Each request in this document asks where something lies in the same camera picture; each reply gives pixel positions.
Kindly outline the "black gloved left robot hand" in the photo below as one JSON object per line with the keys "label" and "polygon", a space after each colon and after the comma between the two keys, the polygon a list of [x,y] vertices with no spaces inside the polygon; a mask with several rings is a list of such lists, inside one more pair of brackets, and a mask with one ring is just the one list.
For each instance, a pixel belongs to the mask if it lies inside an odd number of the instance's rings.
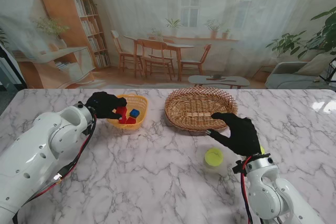
{"label": "black gloved left robot hand", "polygon": [[113,94],[104,91],[95,92],[87,100],[85,106],[93,112],[98,119],[116,119],[122,118],[122,115],[114,113],[113,110],[118,107],[126,107],[125,98],[118,98]]}

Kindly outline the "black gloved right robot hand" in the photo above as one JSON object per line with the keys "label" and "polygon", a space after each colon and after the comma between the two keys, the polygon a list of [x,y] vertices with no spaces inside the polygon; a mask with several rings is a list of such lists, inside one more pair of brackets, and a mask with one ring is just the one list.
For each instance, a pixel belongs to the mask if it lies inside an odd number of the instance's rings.
{"label": "black gloved right robot hand", "polygon": [[229,127],[230,137],[221,135],[213,129],[208,129],[206,134],[229,148],[237,155],[253,156],[261,154],[260,143],[255,126],[251,119],[240,118],[233,113],[213,113],[212,119],[222,120]]}

